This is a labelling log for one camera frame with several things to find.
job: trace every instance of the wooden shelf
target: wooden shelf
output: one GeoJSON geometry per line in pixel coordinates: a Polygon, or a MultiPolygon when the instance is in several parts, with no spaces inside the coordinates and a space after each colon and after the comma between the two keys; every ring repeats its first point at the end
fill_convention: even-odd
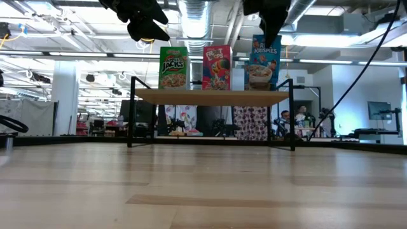
{"type": "Polygon", "coordinates": [[[135,95],[156,105],[272,106],[288,92],[136,89],[135,95]]]}

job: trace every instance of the white column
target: white column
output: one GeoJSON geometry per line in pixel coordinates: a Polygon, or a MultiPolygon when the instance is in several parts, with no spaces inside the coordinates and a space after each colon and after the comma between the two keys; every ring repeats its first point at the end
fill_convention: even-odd
{"type": "Polygon", "coordinates": [[[52,81],[52,101],[59,102],[54,136],[76,133],[78,94],[81,71],[77,62],[55,61],[52,81]]]}

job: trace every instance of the black metal frame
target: black metal frame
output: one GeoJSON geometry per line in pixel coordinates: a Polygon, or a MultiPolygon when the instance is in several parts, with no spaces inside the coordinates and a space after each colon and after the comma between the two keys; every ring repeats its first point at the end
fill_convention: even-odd
{"type": "MultiPolygon", "coordinates": [[[[145,84],[145,82],[143,82],[142,80],[140,80],[138,77],[136,76],[132,76],[131,77],[131,89],[130,89],[130,114],[128,116],[128,133],[127,133],[127,147],[131,148],[132,144],[134,143],[133,141],[133,131],[134,131],[134,97],[135,97],[135,82],[138,81],[139,83],[141,83],[143,86],[145,86],[147,89],[151,89],[151,87],[149,87],[147,84],[145,84]]],[[[282,84],[280,84],[276,90],[278,90],[280,87],[284,87],[284,85],[288,85],[289,88],[289,110],[290,110],[290,142],[289,142],[289,147],[291,151],[295,151],[295,133],[294,133],[294,81],[293,79],[288,79],[285,80],[285,82],[283,82],[282,84]]],[[[160,139],[160,141],[158,141],[158,139],[154,138],[154,124],[155,124],[155,109],[156,109],[156,105],[153,106],[153,114],[151,115],[151,125],[150,125],[150,144],[152,143],[156,143],[156,142],[165,142],[161,141],[163,139],[160,139]]],[[[271,120],[271,107],[267,107],[267,141],[265,141],[265,143],[267,144],[267,146],[269,147],[274,147],[277,146],[276,144],[274,144],[272,142],[272,133],[271,133],[271,127],[272,127],[272,120],[271,120]]],[[[174,138],[174,139],[170,139],[170,142],[172,144],[181,144],[181,141],[190,141],[190,143],[196,143],[196,144],[200,144],[202,142],[213,142],[210,140],[204,140],[204,139],[183,139],[183,141],[179,138],[174,138]]],[[[233,140],[233,141],[228,141],[223,138],[223,140],[217,140],[217,141],[221,141],[224,144],[227,145],[237,145],[237,146],[241,146],[241,145],[245,145],[247,144],[247,141],[239,141],[239,140],[233,140]]]]}
{"type": "MultiPolygon", "coordinates": [[[[318,90],[318,102],[319,102],[319,112],[322,110],[322,104],[321,104],[321,87],[309,87],[309,86],[294,86],[294,89],[301,89],[304,90],[306,88],[315,88],[318,90]]],[[[277,104],[277,114],[280,115],[280,103],[277,104]]]]}

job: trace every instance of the wall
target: wall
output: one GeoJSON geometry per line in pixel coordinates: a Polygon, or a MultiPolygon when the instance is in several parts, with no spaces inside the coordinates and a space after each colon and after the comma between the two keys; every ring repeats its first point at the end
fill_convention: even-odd
{"type": "MultiPolygon", "coordinates": [[[[315,87],[321,88],[321,107],[332,108],[333,107],[333,80],[332,80],[332,66],[327,66],[324,69],[316,72],[313,75],[313,83],[315,87]]],[[[318,98],[314,99],[314,104],[318,103],[318,98]]],[[[313,115],[318,119],[319,110],[317,106],[313,107],[313,115]]]]}
{"type": "Polygon", "coordinates": [[[407,87],[406,85],[403,86],[402,89],[403,93],[403,101],[401,103],[402,111],[403,111],[403,141],[404,144],[407,145],[407,87]]]}
{"type": "MultiPolygon", "coordinates": [[[[345,93],[362,68],[362,66],[332,66],[334,103],[345,93]]],[[[401,97],[398,68],[369,67],[355,87],[335,109],[335,128],[340,134],[349,134],[357,128],[395,130],[394,116],[392,122],[369,120],[368,101],[389,102],[394,109],[401,107],[401,97]]],[[[403,143],[403,139],[396,135],[385,135],[383,141],[387,144],[403,143]]]]}

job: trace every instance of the cereal box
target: cereal box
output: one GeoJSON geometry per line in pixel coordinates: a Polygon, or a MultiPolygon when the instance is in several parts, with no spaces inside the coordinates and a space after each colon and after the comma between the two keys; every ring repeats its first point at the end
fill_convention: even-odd
{"type": "Polygon", "coordinates": [[[230,90],[231,54],[229,45],[203,48],[202,90],[230,90]]]}
{"type": "Polygon", "coordinates": [[[279,80],[281,36],[266,47],[264,35],[253,35],[250,56],[250,90],[274,90],[279,80]]]}
{"type": "Polygon", "coordinates": [[[186,47],[161,47],[159,89],[186,90],[188,51],[186,47]]]}

